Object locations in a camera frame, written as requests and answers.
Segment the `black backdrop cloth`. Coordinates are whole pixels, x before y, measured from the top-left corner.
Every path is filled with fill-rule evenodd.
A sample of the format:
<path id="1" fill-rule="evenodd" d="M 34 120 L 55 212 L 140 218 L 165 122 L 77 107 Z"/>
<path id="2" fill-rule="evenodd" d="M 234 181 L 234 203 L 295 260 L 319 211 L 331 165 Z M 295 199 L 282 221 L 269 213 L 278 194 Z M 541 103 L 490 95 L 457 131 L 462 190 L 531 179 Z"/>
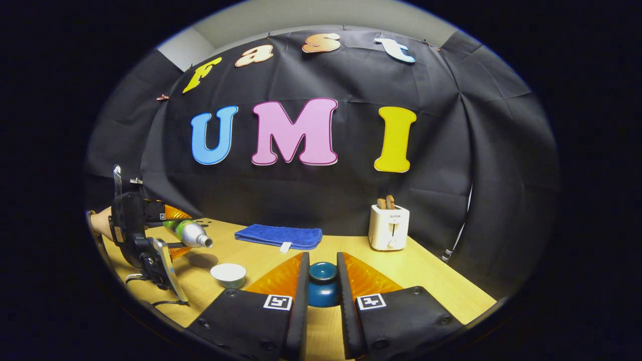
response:
<path id="1" fill-rule="evenodd" d="M 167 101 L 156 101 L 161 94 Z M 517 292 L 548 242 L 558 147 L 514 69 L 456 32 L 442 46 L 312 28 L 217 51 L 181 71 L 152 51 L 90 137 L 92 207 L 124 183 L 195 216 L 365 236 L 392 195 L 408 235 L 492 297 Z"/>

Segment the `white toaster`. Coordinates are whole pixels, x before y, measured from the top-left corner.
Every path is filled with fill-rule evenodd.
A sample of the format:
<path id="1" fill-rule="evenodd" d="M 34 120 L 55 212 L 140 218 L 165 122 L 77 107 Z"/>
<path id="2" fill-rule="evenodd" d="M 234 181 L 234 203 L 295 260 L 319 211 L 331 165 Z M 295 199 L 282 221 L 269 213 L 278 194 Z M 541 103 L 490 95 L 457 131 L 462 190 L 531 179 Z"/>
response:
<path id="1" fill-rule="evenodd" d="M 371 205 L 368 238 L 376 251 L 399 251 L 406 247 L 410 211 L 400 206 L 383 210 Z"/>

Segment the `silver green water bottle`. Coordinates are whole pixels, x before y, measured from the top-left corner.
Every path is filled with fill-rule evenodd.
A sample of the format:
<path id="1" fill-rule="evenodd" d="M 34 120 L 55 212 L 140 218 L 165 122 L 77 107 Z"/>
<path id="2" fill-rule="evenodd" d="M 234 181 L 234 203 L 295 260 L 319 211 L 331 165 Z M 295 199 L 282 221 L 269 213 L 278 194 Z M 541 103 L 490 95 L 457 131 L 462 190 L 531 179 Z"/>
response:
<path id="1" fill-rule="evenodd" d="M 213 240 L 207 235 L 205 229 L 193 220 L 170 220 L 163 222 L 163 226 L 187 247 L 211 248 L 213 246 Z"/>

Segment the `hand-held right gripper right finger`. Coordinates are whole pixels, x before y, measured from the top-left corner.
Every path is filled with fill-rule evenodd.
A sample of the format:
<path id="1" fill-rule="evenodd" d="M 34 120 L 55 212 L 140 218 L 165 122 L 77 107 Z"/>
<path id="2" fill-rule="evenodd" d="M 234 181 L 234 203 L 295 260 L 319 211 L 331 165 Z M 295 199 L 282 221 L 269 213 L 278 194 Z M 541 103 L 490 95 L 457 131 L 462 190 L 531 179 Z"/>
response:
<path id="1" fill-rule="evenodd" d="M 402 288 L 346 252 L 337 272 L 346 359 L 409 360 L 464 330 L 423 286 Z"/>

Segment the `folded blue towel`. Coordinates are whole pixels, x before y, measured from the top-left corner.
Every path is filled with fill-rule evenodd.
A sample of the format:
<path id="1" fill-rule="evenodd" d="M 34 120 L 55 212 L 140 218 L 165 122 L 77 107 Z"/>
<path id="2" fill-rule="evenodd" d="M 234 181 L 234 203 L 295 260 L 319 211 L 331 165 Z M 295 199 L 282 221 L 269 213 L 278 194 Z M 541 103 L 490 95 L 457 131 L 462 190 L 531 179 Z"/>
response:
<path id="1" fill-rule="evenodd" d="M 237 240 L 255 244 L 282 246 L 291 243 L 290 247 L 297 250 L 311 250 L 323 239 L 323 231 L 319 228 L 287 228 L 254 224 L 234 233 Z"/>

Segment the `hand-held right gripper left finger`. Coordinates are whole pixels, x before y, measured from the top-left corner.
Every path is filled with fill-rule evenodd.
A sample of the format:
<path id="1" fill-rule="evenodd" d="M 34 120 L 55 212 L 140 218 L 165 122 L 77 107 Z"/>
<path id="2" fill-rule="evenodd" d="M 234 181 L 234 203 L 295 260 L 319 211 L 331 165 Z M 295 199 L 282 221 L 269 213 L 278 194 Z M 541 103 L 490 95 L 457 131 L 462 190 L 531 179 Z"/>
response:
<path id="1" fill-rule="evenodd" d="M 187 334 L 227 361 L 304 361 L 308 252 L 289 258 L 245 290 L 223 290 Z"/>

